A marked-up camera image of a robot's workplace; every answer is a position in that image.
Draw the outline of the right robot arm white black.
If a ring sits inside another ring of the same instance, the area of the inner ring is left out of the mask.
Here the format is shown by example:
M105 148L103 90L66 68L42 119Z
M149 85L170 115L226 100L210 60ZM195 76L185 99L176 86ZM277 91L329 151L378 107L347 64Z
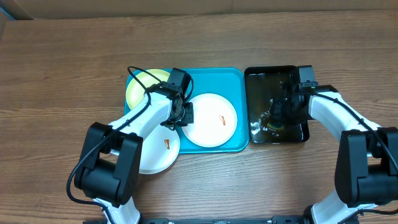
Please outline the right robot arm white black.
M281 83L284 94L271 103L272 117L296 125L319 121L338 140L335 189L308 206L300 223L358 223L365 213L397 200L397 128L383 128L347 104L337 89L317 82Z

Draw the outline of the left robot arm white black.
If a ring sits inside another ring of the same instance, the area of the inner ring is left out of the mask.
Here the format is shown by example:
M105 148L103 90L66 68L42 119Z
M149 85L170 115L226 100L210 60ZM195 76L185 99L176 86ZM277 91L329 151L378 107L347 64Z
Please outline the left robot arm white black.
M107 223L139 223L135 191L144 140L158 126L189 124L188 81L167 81L144 90L144 98L128 114L110 124L93 123L78 164L67 181L83 191L87 205L101 207Z

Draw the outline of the green yellow sponge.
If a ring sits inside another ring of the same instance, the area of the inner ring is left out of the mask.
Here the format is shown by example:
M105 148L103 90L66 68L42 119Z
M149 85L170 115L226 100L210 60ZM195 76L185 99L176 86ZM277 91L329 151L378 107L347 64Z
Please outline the green yellow sponge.
M277 121L270 121L266 125L269 129L274 131L284 130L284 124Z

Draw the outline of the yellow plate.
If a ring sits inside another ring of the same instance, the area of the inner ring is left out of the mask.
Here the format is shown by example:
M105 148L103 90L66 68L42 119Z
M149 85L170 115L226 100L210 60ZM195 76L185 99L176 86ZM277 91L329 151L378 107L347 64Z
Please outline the yellow plate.
M170 73L161 70L161 69L148 69L149 73L157 77L160 81L167 81L169 78ZM141 72L136 70L133 74L138 78L138 80L146 87L150 87L153 84L157 84L159 81L153 78L152 76L148 75L145 72ZM128 108L131 110L136 107L144 97L144 89L143 87L134 79L133 77L129 77L127 81L126 87L126 103Z

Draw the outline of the pale pink plate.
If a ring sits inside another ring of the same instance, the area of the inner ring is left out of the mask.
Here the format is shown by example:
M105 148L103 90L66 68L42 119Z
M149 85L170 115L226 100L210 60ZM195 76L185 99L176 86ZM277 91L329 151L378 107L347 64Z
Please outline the pale pink plate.
M218 147L232 138L238 117L234 106L226 98L204 93L190 102L193 103L194 123L182 128L188 140L201 147ZM224 116L226 126L223 126L219 115Z

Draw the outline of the black water tray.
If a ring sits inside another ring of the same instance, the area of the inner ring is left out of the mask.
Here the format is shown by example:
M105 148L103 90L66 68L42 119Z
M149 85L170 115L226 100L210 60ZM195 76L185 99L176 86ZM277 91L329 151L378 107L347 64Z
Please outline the black water tray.
M246 101L248 106L249 137L254 144L305 142L309 139L308 123L284 126L284 130L274 131L266 125L270 122L271 91L278 79L294 78L298 74L294 65L271 67L248 67L244 71Z

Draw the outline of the sauce smear on white plate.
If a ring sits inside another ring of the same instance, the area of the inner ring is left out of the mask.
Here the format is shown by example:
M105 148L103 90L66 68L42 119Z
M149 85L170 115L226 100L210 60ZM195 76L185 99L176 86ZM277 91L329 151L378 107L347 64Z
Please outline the sauce smear on white plate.
M170 149L170 140L169 139L165 139L164 143L165 143L166 148Z

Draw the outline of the teal plastic tray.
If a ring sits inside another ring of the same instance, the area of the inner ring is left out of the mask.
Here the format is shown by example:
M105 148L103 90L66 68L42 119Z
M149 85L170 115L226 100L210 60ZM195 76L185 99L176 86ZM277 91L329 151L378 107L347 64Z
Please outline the teal plastic tray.
M232 137L224 144L216 147L202 147L194 144L182 128L177 128L180 137L181 154L201 154L217 152L240 152L249 142L248 107L243 73L237 68L186 68L194 81L192 97L214 93L226 98L237 112L237 128Z

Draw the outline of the white plate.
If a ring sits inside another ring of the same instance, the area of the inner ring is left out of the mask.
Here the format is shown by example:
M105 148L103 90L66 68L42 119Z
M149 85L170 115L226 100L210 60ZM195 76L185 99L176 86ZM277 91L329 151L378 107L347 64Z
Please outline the white plate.
M170 149L164 143L170 140ZM176 131L157 126L142 145L139 173L150 175L166 170L176 160L180 152L180 138Z

